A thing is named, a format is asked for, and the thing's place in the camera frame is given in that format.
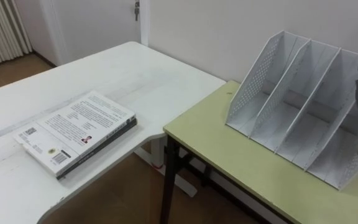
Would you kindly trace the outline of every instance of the white curtain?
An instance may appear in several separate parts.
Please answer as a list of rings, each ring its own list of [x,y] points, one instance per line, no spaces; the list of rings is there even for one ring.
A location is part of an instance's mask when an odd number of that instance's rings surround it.
[[[32,51],[15,0],[0,0],[0,62]]]

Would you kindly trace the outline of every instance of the light green tabletop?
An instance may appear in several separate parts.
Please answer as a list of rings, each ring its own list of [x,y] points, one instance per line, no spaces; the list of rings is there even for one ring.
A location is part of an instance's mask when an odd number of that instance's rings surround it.
[[[225,125],[238,88],[223,85],[165,132],[294,223],[358,223],[358,176],[338,191]]]

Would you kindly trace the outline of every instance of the stacked books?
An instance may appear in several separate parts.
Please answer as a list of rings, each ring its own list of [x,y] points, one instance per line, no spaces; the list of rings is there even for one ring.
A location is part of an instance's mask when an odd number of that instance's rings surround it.
[[[20,128],[14,139],[61,179],[136,124],[132,111],[92,91]]]

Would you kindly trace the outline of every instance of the table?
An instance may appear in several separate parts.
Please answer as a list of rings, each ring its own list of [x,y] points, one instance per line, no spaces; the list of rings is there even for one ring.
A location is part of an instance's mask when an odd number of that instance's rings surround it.
[[[174,173],[196,157],[293,223],[358,223],[358,176],[338,191],[225,125],[239,84],[228,82],[164,127],[168,134],[161,223],[168,222]],[[182,147],[189,153],[178,158]]]
[[[37,223],[224,81],[129,42],[0,88],[0,223]],[[134,111],[138,125],[58,181],[9,127],[90,90]]]

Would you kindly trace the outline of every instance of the barcode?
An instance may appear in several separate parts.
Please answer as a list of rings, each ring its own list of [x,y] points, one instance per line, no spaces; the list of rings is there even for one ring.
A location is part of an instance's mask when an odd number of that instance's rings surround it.
[[[52,159],[55,162],[57,162],[57,164],[61,164],[63,161],[65,161],[67,159],[67,157],[63,153],[59,152],[59,154],[54,156]]]
[[[32,133],[34,133],[34,132],[36,132],[36,131],[37,131],[37,130],[36,130],[35,128],[30,128],[30,129],[26,130],[25,133],[26,133],[27,135],[31,135]]]

